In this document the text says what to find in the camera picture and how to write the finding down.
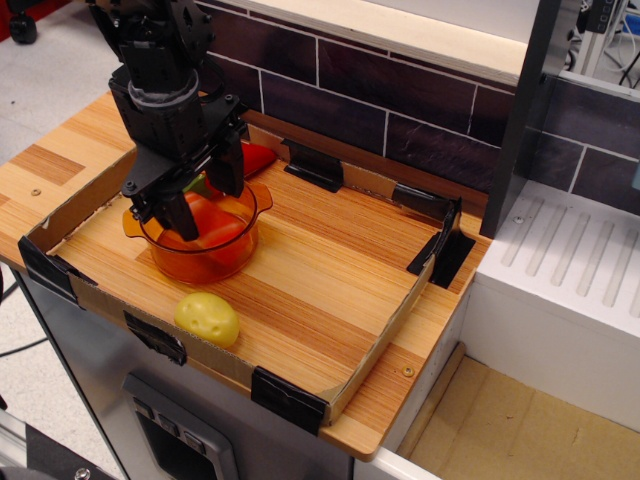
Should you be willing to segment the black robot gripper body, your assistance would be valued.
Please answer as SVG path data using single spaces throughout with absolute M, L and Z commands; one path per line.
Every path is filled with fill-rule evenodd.
M 119 42 L 122 65 L 109 81 L 137 157 L 122 187 L 135 218 L 148 220 L 162 198 L 190 184 L 216 144 L 246 125 L 237 96 L 225 91 L 221 68 L 201 51 L 189 57 L 159 42 Z

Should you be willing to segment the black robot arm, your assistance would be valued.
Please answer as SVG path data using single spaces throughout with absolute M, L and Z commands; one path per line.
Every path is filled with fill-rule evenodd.
M 212 18 L 193 1 L 91 1 L 121 67 L 109 88 L 136 159 L 122 193 L 135 219 L 156 219 L 192 241 L 200 232 L 184 190 L 200 174 L 217 190 L 244 190 L 241 102 L 219 85 L 202 93 Z

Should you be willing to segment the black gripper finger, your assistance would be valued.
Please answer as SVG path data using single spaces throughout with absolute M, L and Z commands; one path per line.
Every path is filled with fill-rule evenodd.
M 198 227 L 182 192 L 162 197 L 152 212 L 164 229 L 174 231 L 184 241 L 194 241 L 199 237 Z
M 240 135 L 232 130 L 214 147 L 206 167 L 211 186 L 224 194 L 239 198 L 244 190 L 244 155 Z

